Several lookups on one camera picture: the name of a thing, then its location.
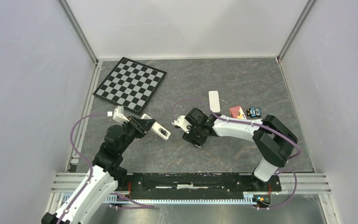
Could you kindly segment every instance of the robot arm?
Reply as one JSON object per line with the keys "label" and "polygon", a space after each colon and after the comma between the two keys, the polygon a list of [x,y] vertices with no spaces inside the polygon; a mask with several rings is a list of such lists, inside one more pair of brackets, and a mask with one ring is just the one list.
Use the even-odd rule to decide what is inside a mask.
{"label": "robot arm", "polygon": [[[278,168],[285,166],[294,147],[281,137],[258,126],[233,123],[230,121],[243,121],[242,119],[229,118],[220,115],[217,119],[213,115],[209,117],[201,110],[193,108],[186,116],[180,116],[172,124],[181,128],[185,133],[182,138],[194,146],[201,148],[209,136],[231,136],[254,142],[263,155],[253,174],[258,180],[267,182]],[[297,137],[276,117],[267,115],[265,119],[251,120],[273,128],[297,143]]]}
{"label": "robot arm", "polygon": [[113,119],[121,125],[110,126],[92,162],[92,177],[90,170],[72,196],[60,207],[55,214],[46,213],[42,224],[56,224],[60,217],[60,224],[86,224],[95,211],[110,193],[115,191],[127,174],[127,170],[120,167],[123,153],[136,139],[144,137],[152,130],[167,140],[170,132],[164,129],[156,120],[144,114],[141,119],[133,116],[125,117],[123,107],[116,107]]}

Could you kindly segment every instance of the white bracket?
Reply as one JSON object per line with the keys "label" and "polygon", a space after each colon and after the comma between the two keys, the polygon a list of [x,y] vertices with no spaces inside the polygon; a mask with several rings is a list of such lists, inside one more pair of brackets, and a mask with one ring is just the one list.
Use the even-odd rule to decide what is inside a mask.
{"label": "white bracket", "polygon": [[[152,119],[152,118],[144,113],[141,116],[141,119]],[[164,127],[162,127],[158,122],[154,122],[153,126],[151,127],[151,130],[165,140],[168,140],[169,136],[171,135],[171,133],[168,130],[166,130]]]}
{"label": "white bracket", "polygon": [[79,163],[79,155],[75,154],[72,156],[72,159],[70,160],[70,164],[78,164]]}
{"label": "white bracket", "polygon": [[179,116],[177,120],[172,122],[172,124],[182,128],[184,132],[189,134],[190,130],[187,127],[191,126],[191,124],[185,119],[185,116]]}
{"label": "white bracket", "polygon": [[119,124],[123,124],[124,122],[128,122],[128,118],[124,116],[124,107],[117,106],[115,108],[115,112],[113,113],[113,120],[115,120]]}

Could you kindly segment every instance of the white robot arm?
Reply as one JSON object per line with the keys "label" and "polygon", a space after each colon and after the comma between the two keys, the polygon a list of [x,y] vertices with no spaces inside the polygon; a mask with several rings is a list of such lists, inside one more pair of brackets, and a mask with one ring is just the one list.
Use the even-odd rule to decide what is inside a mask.
{"label": "white robot arm", "polygon": [[[56,211],[55,217],[61,217],[64,224],[69,222],[71,224],[88,223],[102,202],[118,187],[117,180],[99,166],[93,166],[92,178],[90,181],[87,181],[89,175],[90,170],[72,196]],[[83,186],[85,186],[83,191],[73,202],[75,196]],[[67,210],[67,206],[71,202],[73,202],[73,204],[70,206],[70,209]]]}
{"label": "white robot arm", "polygon": [[242,119],[213,115],[207,116],[198,108],[193,108],[186,116],[180,116],[172,124],[181,128],[185,133],[183,139],[196,147],[202,147],[209,136],[231,136],[256,143],[263,158],[253,171],[257,179],[267,182],[279,167],[284,167],[294,147],[281,137],[270,136],[271,132],[254,126],[265,125],[279,131],[281,134],[297,143],[297,137],[276,117],[267,115],[265,119],[250,120],[252,125],[235,123]]}

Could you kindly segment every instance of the red wire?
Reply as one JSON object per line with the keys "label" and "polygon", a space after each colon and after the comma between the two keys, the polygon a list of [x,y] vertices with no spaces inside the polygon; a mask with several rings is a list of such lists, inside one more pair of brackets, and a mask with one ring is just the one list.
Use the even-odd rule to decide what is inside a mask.
{"label": "red wire", "polygon": [[131,181],[128,181],[128,197],[131,198]]}
{"label": "red wire", "polygon": [[267,197],[270,196],[271,194],[272,194],[271,184],[268,184],[268,194],[267,194]]}

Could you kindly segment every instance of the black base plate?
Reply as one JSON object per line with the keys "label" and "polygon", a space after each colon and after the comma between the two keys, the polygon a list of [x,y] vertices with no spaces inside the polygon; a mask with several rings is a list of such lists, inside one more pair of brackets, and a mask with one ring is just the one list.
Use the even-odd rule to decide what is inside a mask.
{"label": "black base plate", "polygon": [[[128,190],[131,182],[132,199],[243,199],[243,192],[282,190],[278,176],[261,182],[244,173],[133,173],[119,181],[120,190]],[[198,189],[178,189],[178,184]]]}

